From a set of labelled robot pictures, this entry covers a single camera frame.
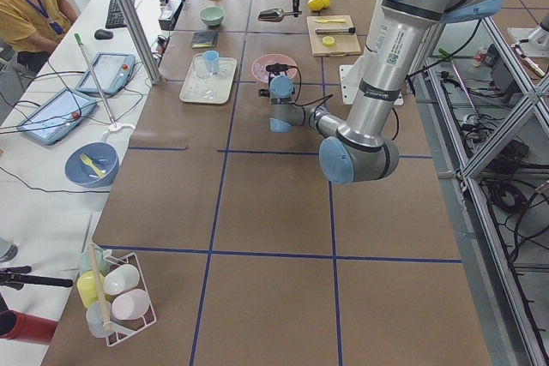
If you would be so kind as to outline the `near teach pendant tablet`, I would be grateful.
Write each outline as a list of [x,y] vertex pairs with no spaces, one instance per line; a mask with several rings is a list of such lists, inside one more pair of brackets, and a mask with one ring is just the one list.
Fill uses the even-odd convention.
[[46,146],[62,140],[96,108],[96,99],[86,94],[62,89],[35,110],[17,130]]

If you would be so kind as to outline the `cream serving tray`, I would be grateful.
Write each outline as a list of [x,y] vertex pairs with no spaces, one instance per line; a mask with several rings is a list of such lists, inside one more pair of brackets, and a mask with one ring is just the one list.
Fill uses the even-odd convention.
[[210,75],[207,79],[204,75],[198,76],[191,63],[180,90],[179,99],[193,104],[225,104],[232,91],[238,61],[232,57],[221,57],[219,62],[219,72]]

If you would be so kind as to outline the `grey-blue cup in rack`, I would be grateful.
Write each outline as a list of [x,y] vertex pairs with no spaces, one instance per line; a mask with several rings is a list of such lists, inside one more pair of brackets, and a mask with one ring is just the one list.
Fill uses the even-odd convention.
[[103,314],[99,301],[92,303],[87,308],[86,321],[89,332],[95,338],[106,338],[113,333],[111,328],[109,330],[105,330]]

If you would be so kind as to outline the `aluminium frame post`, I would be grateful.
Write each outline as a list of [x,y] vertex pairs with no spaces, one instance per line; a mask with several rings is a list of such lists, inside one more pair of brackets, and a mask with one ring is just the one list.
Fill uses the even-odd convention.
[[136,9],[131,0],[117,0],[121,7],[127,28],[130,32],[130,37],[133,40],[134,46],[142,60],[144,69],[147,72],[148,79],[152,85],[160,82],[161,74],[158,65],[154,59],[154,55],[150,50],[142,24],[139,20]]

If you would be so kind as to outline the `red cylinder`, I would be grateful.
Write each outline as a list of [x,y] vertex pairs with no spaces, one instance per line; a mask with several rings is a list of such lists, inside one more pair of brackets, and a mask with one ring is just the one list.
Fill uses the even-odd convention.
[[57,321],[14,310],[1,313],[1,338],[31,344],[49,345]]

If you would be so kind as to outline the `wooden cutting board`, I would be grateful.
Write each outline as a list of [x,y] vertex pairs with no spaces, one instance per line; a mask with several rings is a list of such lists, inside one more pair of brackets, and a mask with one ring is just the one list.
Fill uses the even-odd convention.
[[309,16],[307,27],[314,57],[358,56],[362,53],[350,15]]

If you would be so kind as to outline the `grey yellow sponge cloth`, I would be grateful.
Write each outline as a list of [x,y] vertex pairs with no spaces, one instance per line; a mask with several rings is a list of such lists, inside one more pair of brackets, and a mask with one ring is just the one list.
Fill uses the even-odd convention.
[[191,39],[192,49],[215,48],[217,45],[218,33],[216,31],[202,31],[193,33]]

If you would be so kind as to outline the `clear ice cubes pile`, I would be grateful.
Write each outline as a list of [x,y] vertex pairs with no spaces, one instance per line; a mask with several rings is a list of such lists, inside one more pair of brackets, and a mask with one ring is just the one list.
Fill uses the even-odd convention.
[[254,62],[252,66],[252,74],[259,80],[259,81],[265,81],[268,79],[269,72],[266,71],[265,67],[268,64],[275,63],[272,59],[267,61],[261,61],[261,62]]

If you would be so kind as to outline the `metal ice scoop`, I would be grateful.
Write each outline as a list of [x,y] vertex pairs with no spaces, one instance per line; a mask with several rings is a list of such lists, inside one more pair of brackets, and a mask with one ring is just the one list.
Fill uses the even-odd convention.
[[281,9],[281,8],[272,8],[272,9],[266,9],[261,11],[258,14],[257,19],[259,21],[265,21],[265,22],[281,22],[287,16],[293,17],[293,12],[285,11],[284,9]]

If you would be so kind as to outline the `pink cup in rack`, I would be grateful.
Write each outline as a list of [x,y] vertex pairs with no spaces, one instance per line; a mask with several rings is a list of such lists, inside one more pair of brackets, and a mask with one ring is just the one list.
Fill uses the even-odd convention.
[[136,320],[144,316],[150,297],[143,289],[133,289],[117,296],[112,302],[112,315],[118,320]]

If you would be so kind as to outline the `far teach pendant tablet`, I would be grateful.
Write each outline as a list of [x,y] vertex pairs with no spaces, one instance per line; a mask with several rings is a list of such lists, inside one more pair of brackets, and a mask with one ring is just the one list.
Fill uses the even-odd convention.
[[[101,52],[95,56],[92,65],[105,96],[118,93],[128,83],[135,64],[133,54]],[[75,90],[87,95],[100,95],[89,70],[79,80]]]

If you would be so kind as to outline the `teach pendant tablet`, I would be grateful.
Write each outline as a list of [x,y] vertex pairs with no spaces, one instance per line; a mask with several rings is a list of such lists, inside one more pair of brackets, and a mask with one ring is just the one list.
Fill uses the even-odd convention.
[[[118,93],[128,83],[135,64],[133,54],[101,52],[95,56],[92,65],[105,96]],[[75,90],[87,95],[100,95],[89,70],[79,80]]]
[[96,108],[96,99],[86,94],[62,89],[35,110],[17,130],[46,146],[62,140]]

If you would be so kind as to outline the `black keyboard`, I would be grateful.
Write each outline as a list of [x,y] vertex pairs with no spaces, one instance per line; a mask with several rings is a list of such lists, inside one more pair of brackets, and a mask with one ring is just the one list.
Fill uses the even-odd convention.
[[105,29],[127,27],[124,14],[118,0],[110,0],[106,16]]

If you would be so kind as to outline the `metal reach stick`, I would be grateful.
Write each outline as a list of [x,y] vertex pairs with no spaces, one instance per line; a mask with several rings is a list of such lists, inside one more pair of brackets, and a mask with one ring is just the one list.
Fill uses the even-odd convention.
[[84,43],[81,40],[81,35],[79,33],[75,33],[74,36],[75,36],[75,41],[78,44],[78,46],[81,50],[81,54],[82,54],[82,56],[85,60],[85,63],[87,65],[87,70],[89,70],[91,72],[91,75],[94,78],[94,82],[95,82],[97,90],[99,91],[99,94],[100,94],[99,95],[100,99],[103,102],[104,108],[106,110],[106,114],[109,118],[109,124],[108,124],[107,130],[102,134],[100,140],[103,141],[103,142],[106,142],[107,139],[110,137],[110,135],[114,135],[114,134],[122,131],[123,129],[129,129],[129,130],[134,131],[136,129],[136,126],[134,124],[120,122],[112,114],[111,107],[109,106],[109,103],[108,103],[108,97],[109,96],[105,96],[105,94],[104,94],[104,92],[103,92],[103,90],[100,86],[99,80],[96,77],[94,67],[92,65],[92,61],[93,61],[94,58],[91,59],[89,57],[89,55],[87,53],[86,46],[84,45]]

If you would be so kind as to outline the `green bowl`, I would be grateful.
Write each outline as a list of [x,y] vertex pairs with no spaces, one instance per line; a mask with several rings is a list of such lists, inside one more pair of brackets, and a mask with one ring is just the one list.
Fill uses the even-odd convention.
[[201,10],[200,19],[208,27],[219,26],[225,17],[223,8],[211,6]]

